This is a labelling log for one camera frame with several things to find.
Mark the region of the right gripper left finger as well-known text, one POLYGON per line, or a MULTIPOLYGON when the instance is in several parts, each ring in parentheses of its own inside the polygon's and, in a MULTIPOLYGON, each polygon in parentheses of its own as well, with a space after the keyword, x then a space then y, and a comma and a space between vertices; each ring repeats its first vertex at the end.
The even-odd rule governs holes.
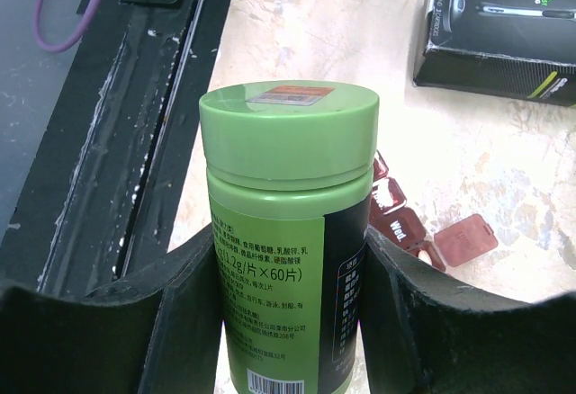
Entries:
POLYGON ((221 340, 212 230, 80 299, 1 283, 4 393, 211 393, 221 340))

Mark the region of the green pill bottle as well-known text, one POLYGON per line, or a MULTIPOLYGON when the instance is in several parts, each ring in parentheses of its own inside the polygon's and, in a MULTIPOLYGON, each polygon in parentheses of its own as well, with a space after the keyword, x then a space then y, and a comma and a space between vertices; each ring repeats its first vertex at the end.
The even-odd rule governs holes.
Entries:
POLYGON ((343 393, 352 380, 372 173, 302 192, 210 175, 230 377, 240 393, 343 393))

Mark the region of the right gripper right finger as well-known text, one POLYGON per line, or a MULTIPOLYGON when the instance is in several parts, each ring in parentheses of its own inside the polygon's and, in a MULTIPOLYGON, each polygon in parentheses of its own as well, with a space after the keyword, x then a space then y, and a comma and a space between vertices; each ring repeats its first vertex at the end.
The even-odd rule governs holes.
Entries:
POLYGON ((575 294, 529 304, 367 230, 360 325, 372 393, 573 393, 575 294))

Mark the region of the red weekly pill organizer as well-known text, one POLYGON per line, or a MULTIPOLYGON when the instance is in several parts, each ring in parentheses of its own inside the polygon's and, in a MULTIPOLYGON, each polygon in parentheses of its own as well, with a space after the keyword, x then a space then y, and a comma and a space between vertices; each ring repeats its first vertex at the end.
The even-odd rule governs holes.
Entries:
POLYGON ((477 213, 430 235, 407 202, 382 154, 376 153, 369 224, 395 246, 444 273, 448 267, 469 263, 499 245, 491 226, 477 213))

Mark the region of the green bottle cap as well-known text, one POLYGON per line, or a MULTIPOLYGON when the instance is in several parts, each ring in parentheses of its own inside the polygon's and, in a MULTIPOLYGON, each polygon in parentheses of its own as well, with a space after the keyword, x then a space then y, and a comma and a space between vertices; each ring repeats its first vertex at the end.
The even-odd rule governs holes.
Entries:
POLYGON ((199 100, 207 168, 222 181, 263 191, 310 191, 369 172, 379 95, 320 81, 223 87, 199 100))

